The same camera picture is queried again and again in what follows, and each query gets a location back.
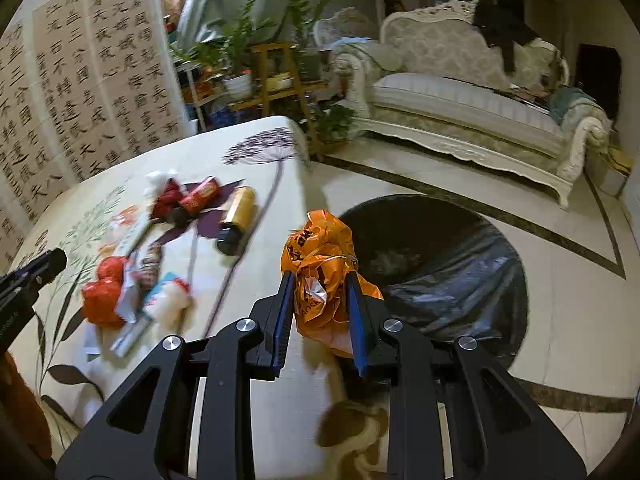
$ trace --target wooden shelf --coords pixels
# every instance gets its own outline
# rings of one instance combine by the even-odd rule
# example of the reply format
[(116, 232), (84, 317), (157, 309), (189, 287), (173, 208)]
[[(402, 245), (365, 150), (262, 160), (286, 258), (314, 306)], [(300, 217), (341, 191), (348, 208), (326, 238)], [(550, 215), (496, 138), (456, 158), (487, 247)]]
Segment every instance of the wooden shelf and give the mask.
[[(325, 81), (321, 81), (318, 83), (311, 83), (307, 85), (302, 85), (303, 92), (315, 92), (316, 90), (322, 90), (328, 87), (328, 83)], [(287, 88), (286, 90), (282, 90), (280, 92), (275, 92), (273, 94), (268, 95), (268, 101), (275, 101), (277, 99), (282, 99), (285, 97), (291, 97), (292, 95), (296, 95), (298, 92), (295, 88)], [(232, 111), (237, 112), (238, 110), (242, 110), (244, 108), (249, 108), (251, 106), (261, 105), (262, 104), (262, 96), (254, 97), (252, 99), (247, 99), (245, 101), (238, 101), (235, 103), (230, 103), (229, 108)]]

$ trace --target red can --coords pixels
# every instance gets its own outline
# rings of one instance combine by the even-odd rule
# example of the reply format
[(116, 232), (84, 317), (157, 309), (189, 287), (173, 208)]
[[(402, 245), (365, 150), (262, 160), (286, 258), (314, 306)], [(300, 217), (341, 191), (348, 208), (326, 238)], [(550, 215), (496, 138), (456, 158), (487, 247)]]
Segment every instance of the red can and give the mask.
[(184, 227), (220, 192), (220, 183), (214, 176), (207, 177), (185, 196), (172, 211), (171, 220), (178, 227)]

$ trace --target teal cloth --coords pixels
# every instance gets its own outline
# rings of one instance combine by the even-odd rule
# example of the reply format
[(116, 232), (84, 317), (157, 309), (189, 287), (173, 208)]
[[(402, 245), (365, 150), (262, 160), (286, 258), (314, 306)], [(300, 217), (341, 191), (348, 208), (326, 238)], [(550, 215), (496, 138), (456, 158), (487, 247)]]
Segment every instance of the teal cloth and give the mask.
[(571, 103), (580, 98), (586, 98), (593, 101), (593, 104), (598, 105), (596, 99), (591, 97), (590, 95), (585, 94), (581, 89), (576, 88), (574, 86), (567, 87), (563, 86), (556, 90), (549, 97), (549, 101), (546, 104), (546, 107), (549, 110), (549, 117), (551, 117), (556, 123), (562, 126), (562, 119), (564, 119), (564, 115)]

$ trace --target black trash bag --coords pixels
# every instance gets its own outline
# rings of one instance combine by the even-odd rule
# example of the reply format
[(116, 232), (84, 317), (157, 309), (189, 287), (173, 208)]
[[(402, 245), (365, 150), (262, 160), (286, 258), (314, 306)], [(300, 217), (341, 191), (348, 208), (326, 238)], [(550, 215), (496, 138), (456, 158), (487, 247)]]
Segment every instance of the black trash bag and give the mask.
[(353, 233), (358, 271), (393, 317), (435, 341), (470, 335), (505, 368), (527, 331), (518, 253), (480, 215), (424, 195), (370, 200), (340, 219)]

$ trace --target green leaves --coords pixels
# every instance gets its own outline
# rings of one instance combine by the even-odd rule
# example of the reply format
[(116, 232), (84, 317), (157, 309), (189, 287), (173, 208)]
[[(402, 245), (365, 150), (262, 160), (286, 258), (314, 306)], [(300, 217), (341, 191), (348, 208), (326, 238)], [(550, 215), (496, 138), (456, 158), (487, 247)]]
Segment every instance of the green leaves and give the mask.
[(235, 75), (241, 75), (242, 69), (249, 65), (249, 44), (254, 35), (276, 25), (268, 18), (254, 22), (251, 12), (255, 3), (256, 0), (247, 0), (240, 17), (233, 22), (224, 19), (209, 22), (210, 27), (222, 30), (223, 35), (219, 38), (197, 43), (188, 53), (171, 47), (172, 52), (183, 61), (193, 61), (214, 69), (231, 67)]
[(331, 0), (320, 0), (313, 6), (313, 9), (309, 0), (288, 1), (286, 12), (294, 29), (296, 43), (300, 50), (305, 50), (308, 47), (314, 24)]
[(340, 142), (349, 137), (349, 129), (353, 124), (355, 111), (339, 104), (334, 104), (322, 110), (316, 117), (318, 138), (324, 144)]

